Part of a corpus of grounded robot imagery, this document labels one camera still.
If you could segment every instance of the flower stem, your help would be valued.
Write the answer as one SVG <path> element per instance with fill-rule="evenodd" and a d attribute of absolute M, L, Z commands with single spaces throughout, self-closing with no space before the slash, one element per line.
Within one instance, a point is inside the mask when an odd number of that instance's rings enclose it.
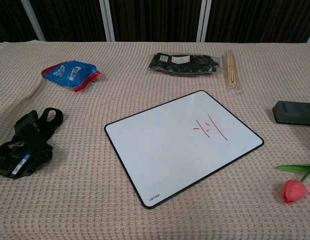
<path fill-rule="evenodd" d="M 304 176 L 301 178 L 300 182 L 302 183 L 303 181 L 305 181 L 306 177 L 310 174 L 310 171 L 306 172 L 304 174 Z"/>

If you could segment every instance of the wooden sticks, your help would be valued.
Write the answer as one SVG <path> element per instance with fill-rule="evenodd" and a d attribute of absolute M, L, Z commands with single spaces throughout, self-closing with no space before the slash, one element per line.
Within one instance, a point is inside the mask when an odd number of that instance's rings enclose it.
<path fill-rule="evenodd" d="M 232 50 L 226 52 L 228 81 L 231 88 L 238 88 L 239 79 L 237 74 L 235 56 Z"/>

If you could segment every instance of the small whiteboard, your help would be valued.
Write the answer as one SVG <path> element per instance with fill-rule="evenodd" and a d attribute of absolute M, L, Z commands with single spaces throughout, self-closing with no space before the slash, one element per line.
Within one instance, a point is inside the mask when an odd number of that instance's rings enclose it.
<path fill-rule="evenodd" d="M 110 123 L 105 131 L 147 208 L 263 145 L 202 90 Z"/>

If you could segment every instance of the blue snack package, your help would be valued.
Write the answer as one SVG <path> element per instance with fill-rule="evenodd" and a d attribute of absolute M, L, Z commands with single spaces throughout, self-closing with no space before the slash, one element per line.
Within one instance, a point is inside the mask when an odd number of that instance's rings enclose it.
<path fill-rule="evenodd" d="M 61 62 L 46 68 L 41 73 L 44 78 L 61 86 L 70 87 L 75 92 L 84 89 L 100 74 L 95 65 L 74 60 Z"/>

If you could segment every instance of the textured tablecloth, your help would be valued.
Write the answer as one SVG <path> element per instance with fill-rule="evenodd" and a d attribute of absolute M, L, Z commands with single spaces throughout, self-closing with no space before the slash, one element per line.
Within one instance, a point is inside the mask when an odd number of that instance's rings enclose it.
<path fill-rule="evenodd" d="M 235 53 L 243 93 L 223 74 L 178 77 L 150 72 L 156 52 L 220 57 Z M 83 92 L 42 80 L 57 63 L 92 63 L 102 72 Z M 265 144 L 160 206 L 145 209 L 104 132 L 120 118 L 205 90 Z M 310 239 L 308 194 L 287 205 L 283 184 L 310 163 L 310 126 L 275 123 L 278 100 L 310 102 L 310 44 L 10 43 L 0 50 L 0 144 L 31 110 L 61 109 L 48 141 L 53 159 L 18 180 L 0 175 L 0 239 Z"/>

